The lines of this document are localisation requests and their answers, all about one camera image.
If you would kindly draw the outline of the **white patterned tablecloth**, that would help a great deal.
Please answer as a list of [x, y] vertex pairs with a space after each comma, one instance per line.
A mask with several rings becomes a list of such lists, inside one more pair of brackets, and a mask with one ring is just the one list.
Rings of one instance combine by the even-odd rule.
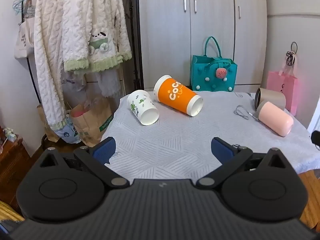
[[254, 94], [201, 92], [200, 96], [204, 105], [195, 117], [156, 103], [159, 119], [150, 126], [142, 125], [122, 98], [104, 133], [116, 142], [106, 166], [129, 181], [198, 180], [220, 166], [211, 152], [212, 139], [219, 137], [256, 153], [279, 148], [297, 173], [319, 168], [319, 150], [299, 121], [287, 136], [280, 137], [262, 123], [234, 113], [237, 106], [253, 112]]

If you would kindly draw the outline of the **pink paper gift bag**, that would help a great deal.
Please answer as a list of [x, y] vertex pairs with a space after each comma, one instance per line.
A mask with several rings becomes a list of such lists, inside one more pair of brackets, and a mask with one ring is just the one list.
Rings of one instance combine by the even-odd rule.
[[281, 92], [285, 95], [285, 108], [296, 115], [298, 107], [299, 81], [296, 77], [298, 67], [297, 55], [294, 51], [288, 51], [282, 67], [278, 71], [268, 72], [266, 88]]

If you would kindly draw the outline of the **blue clothes hangers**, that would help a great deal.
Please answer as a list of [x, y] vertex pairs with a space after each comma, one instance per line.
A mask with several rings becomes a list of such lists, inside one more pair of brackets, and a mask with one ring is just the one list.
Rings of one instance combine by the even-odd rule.
[[24, 15], [28, 13], [28, 11], [34, 11], [33, 0], [14, 0], [12, 4], [12, 8], [15, 12], [15, 15], [23, 13]]

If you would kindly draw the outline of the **teal felt tote bag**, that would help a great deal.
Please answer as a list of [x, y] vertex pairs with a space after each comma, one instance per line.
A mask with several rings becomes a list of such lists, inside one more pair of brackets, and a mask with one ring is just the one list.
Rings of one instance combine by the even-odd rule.
[[217, 57], [194, 55], [190, 67], [190, 84], [194, 91], [233, 92], [238, 65], [232, 60], [223, 58], [220, 46], [215, 37], [207, 38], [205, 48], [210, 40], [216, 44]]

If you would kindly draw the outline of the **beige metal tumbler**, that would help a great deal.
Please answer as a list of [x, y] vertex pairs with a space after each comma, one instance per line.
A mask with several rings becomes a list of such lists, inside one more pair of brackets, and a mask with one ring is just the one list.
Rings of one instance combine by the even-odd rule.
[[257, 110], [263, 101], [269, 101], [282, 110], [284, 110], [286, 106], [286, 98], [283, 93], [274, 90], [258, 88], [254, 99], [255, 110]]

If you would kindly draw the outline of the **white canvas tote bag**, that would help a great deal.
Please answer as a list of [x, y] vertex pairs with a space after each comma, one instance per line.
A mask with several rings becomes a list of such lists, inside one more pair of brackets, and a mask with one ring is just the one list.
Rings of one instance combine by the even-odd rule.
[[17, 60], [26, 59], [34, 53], [34, 12], [25, 16], [20, 24], [14, 48], [14, 58]]

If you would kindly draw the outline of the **orange coco paper cup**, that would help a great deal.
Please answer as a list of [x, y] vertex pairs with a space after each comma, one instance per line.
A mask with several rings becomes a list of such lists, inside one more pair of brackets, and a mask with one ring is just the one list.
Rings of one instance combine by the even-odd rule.
[[203, 98], [185, 85], [163, 75], [156, 82], [153, 93], [158, 102], [191, 117], [198, 115], [203, 107]]

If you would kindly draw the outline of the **white fleece jacket green trim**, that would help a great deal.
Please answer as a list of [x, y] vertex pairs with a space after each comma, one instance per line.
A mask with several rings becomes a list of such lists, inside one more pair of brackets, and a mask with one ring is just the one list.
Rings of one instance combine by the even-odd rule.
[[131, 59], [123, 0], [64, 0], [64, 70], [101, 72]]

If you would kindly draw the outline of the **brown paper shopping bag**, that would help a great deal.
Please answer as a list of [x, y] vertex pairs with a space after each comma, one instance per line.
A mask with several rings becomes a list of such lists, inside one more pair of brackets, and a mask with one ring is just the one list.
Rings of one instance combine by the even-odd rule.
[[88, 147], [93, 147], [101, 141], [105, 130], [113, 120], [110, 103], [102, 96], [75, 106], [70, 115], [80, 139]]

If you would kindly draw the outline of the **pink tumbler with grey lid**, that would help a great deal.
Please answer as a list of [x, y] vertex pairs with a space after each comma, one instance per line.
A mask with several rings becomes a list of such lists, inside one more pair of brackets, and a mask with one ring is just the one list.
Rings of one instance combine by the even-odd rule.
[[287, 136], [293, 128], [293, 117], [269, 101], [263, 101], [255, 117], [281, 137]]

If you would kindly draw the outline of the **white paper cup green leaves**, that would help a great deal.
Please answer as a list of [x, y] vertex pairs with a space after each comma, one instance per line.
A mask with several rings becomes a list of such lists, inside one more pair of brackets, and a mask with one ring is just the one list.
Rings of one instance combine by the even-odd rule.
[[144, 126], [154, 124], [159, 119], [159, 111], [150, 94], [144, 90], [136, 90], [127, 98], [127, 105], [139, 122]]

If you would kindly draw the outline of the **dark wooden side cabinet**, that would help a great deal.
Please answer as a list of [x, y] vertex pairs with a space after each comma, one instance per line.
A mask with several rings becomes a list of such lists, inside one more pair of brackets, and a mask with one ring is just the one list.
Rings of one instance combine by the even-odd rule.
[[1, 201], [21, 213], [16, 198], [16, 191], [21, 181], [31, 168], [31, 156], [18, 135], [14, 142], [7, 141], [1, 153], [0, 194]]

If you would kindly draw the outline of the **grey wooden wardrobe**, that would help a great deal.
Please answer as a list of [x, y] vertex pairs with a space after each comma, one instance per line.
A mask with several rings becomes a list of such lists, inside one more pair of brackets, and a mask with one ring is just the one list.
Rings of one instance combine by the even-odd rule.
[[190, 83], [191, 59], [208, 54], [238, 66], [237, 92], [261, 85], [267, 38], [266, 0], [137, 0], [143, 86], [169, 74]]

